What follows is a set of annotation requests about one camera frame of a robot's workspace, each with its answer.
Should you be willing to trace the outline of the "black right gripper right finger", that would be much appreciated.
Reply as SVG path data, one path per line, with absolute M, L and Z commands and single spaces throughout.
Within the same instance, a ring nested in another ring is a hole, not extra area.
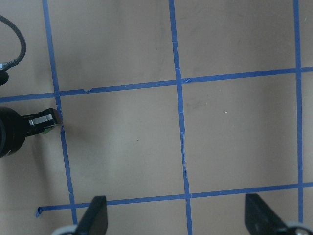
M 288 227 L 256 193 L 245 195 L 245 226 L 250 235 L 286 235 Z

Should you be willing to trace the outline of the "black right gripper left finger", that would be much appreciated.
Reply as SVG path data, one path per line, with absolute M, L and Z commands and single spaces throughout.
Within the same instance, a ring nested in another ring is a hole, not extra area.
M 105 235 L 108 229 L 107 200 L 95 196 L 76 228 L 77 235 Z

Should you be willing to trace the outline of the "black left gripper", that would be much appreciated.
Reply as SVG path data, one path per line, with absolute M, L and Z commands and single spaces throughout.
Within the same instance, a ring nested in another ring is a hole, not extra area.
M 21 116 L 8 107 L 0 108 L 0 157 L 17 152 L 27 135 L 43 133 L 62 124 L 58 110 L 48 108 L 39 113 Z

